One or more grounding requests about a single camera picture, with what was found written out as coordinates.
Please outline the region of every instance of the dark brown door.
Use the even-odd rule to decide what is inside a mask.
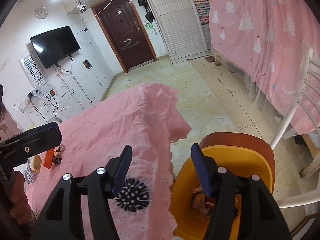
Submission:
[[[97,5],[95,11],[100,12],[109,2]],[[113,0],[99,17],[127,69],[154,59],[143,26],[139,25],[128,0]]]

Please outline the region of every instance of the wall-mounted flat screen tv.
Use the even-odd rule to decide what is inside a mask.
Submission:
[[[30,40],[46,69],[80,49],[70,26],[41,33]]]

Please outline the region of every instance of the human hand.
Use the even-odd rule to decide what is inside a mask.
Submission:
[[[16,219],[19,225],[24,225],[31,219],[32,211],[28,204],[28,198],[24,192],[24,176],[15,171],[14,184],[11,192],[11,200],[14,206],[10,210],[12,218]]]

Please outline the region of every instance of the white metal chair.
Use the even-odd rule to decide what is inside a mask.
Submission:
[[[307,78],[309,77],[309,74],[316,78],[318,81],[320,81],[320,75],[314,72],[310,68],[310,64],[313,64],[320,68],[320,64],[315,62],[312,59],[312,53],[313,50],[309,47],[305,47],[303,51],[303,59],[301,61],[301,67],[302,67],[302,73],[300,80],[297,85],[297,91],[295,93],[296,97],[292,101],[292,104],[289,108],[289,111],[287,115],[283,118],[280,127],[278,131],[276,132],[274,138],[270,142],[270,147],[272,149],[275,148],[279,140],[281,139],[282,135],[284,134],[286,128],[288,127],[295,111],[297,110],[298,106],[301,106],[302,109],[306,112],[306,114],[309,116],[311,122],[313,123],[316,133],[318,135],[318,139],[320,142],[320,128],[317,124],[317,121],[313,114],[309,111],[309,109],[306,107],[305,104],[301,101],[302,96],[305,96],[315,107],[315,109],[320,113],[320,106],[318,103],[306,92],[305,87],[308,86],[310,87],[314,92],[316,92],[320,96],[320,89],[317,88],[315,85],[313,85]],[[320,167],[320,154],[317,154],[313,160],[313,162],[303,171],[301,172],[303,175],[307,175],[310,177],[317,169]],[[279,208],[287,208],[287,207],[295,207],[295,206],[301,206],[301,205],[306,205],[306,204],[311,204],[314,202],[320,201],[320,181],[318,181],[317,189],[310,191],[305,194],[281,199],[277,201],[277,204]]]

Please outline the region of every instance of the wall socket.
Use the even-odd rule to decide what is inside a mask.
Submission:
[[[30,104],[30,98],[28,97],[28,95],[26,95],[24,100],[21,102],[21,104],[17,108],[19,113],[22,114],[29,104]]]

